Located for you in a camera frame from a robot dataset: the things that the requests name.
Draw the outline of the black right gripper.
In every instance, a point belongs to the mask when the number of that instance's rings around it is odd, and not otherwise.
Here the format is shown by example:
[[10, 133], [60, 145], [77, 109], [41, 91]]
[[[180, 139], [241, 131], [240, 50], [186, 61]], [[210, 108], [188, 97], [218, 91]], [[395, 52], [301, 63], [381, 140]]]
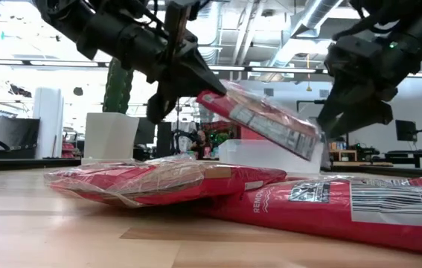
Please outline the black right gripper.
[[[397, 87], [382, 74], [382, 52], [382, 45], [355, 36], [343, 36], [328, 47], [325, 67], [333, 87], [317, 122], [329, 138], [393, 120], [391, 106], [383, 101], [391, 101]], [[344, 111], [345, 103], [369, 98], [378, 100], [354, 104]]]

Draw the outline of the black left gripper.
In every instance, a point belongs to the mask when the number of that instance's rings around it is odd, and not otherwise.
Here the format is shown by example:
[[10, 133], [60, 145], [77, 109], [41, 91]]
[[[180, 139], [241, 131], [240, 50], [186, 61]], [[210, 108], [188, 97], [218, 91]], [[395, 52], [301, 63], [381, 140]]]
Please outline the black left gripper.
[[177, 98], [164, 95], [199, 95], [205, 90], [218, 95], [225, 86], [208, 67], [197, 50], [197, 37], [186, 30], [166, 39], [142, 30], [135, 39], [135, 68], [159, 83], [159, 93], [147, 102], [147, 119], [159, 124], [176, 107]]

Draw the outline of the wooden shelf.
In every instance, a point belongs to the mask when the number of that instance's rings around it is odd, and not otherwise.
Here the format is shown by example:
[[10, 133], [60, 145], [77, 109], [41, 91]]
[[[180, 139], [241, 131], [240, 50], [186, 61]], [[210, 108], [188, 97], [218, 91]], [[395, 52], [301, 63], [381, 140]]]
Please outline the wooden shelf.
[[330, 150], [332, 162], [356, 162], [357, 151], [355, 150]]

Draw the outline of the person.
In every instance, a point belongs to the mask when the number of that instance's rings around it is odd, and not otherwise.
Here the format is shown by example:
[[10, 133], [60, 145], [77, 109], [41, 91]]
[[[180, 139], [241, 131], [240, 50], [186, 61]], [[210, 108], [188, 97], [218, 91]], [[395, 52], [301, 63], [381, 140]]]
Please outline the person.
[[202, 159], [205, 155], [206, 147], [211, 147], [211, 144], [206, 138], [206, 134], [203, 130], [198, 130], [197, 135], [199, 138], [192, 144], [191, 150], [194, 151], [197, 159]]

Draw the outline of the black monitor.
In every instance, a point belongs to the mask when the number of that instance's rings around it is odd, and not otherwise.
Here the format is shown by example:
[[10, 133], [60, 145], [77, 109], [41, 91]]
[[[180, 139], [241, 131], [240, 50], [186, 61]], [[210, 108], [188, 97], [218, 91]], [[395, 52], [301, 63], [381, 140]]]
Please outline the black monitor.
[[396, 120], [396, 136], [398, 141], [417, 141], [417, 128], [414, 121]]

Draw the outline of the green cactus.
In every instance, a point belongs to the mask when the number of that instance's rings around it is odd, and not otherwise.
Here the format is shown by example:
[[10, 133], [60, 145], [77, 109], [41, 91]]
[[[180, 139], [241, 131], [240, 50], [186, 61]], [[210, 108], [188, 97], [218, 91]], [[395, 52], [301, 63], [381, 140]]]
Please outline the green cactus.
[[127, 113], [133, 77], [133, 69], [123, 69], [118, 59], [111, 59], [103, 98], [103, 112]]

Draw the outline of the black desk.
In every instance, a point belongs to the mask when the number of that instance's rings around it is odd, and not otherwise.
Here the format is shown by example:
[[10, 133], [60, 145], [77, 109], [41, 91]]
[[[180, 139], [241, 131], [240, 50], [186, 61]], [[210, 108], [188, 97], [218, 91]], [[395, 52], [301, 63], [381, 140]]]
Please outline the black desk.
[[422, 150], [394, 150], [384, 153], [385, 160], [392, 164], [421, 167]]

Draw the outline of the orange cover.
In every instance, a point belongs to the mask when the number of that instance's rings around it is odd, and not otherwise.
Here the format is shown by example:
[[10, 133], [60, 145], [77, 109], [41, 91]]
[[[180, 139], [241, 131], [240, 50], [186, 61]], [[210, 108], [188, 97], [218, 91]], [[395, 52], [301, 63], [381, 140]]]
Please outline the orange cover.
[[240, 128], [240, 138], [243, 140], [265, 140], [262, 135], [245, 127]]

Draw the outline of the white plant pot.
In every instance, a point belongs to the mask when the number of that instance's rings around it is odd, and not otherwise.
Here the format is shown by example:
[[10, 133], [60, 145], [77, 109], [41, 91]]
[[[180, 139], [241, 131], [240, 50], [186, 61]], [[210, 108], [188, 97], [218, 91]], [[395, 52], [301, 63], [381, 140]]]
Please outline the white plant pot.
[[128, 162], [133, 158], [139, 118], [117, 112], [90, 112], [86, 116], [81, 164]]

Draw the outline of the clear plastic basket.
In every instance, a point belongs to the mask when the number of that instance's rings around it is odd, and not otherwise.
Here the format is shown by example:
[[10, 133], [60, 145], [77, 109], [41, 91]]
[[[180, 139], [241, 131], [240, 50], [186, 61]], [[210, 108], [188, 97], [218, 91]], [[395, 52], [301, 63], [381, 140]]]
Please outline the clear plastic basket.
[[289, 173], [318, 173], [324, 145], [317, 144], [307, 161], [268, 140], [229, 139], [219, 146], [220, 162], [257, 168], [276, 168]]

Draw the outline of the white column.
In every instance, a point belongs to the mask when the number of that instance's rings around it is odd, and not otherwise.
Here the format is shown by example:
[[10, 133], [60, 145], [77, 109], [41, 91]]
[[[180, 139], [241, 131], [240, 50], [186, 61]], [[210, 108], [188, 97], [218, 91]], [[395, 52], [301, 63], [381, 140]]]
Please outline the white column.
[[33, 97], [33, 118], [39, 119], [36, 158], [62, 155], [64, 97], [58, 88], [38, 87]]

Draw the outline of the black cloth screen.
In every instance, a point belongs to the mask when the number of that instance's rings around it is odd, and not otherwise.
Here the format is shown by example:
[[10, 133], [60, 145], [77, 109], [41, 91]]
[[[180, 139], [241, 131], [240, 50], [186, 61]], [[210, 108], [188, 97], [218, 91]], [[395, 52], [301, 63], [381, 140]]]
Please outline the black cloth screen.
[[0, 141], [11, 149], [0, 152], [0, 159], [34, 159], [39, 124], [39, 119], [0, 116]]

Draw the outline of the black metal rack frame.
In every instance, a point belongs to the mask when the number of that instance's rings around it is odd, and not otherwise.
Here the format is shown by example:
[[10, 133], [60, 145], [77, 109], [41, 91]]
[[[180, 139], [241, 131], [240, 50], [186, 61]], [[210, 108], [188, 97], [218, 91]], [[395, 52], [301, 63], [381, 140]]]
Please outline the black metal rack frame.
[[315, 105], [324, 105], [326, 102], [326, 100], [297, 100], [296, 101], [296, 110], [297, 112], [301, 112], [303, 110], [303, 108], [300, 108], [300, 105], [302, 103], [312, 103]]

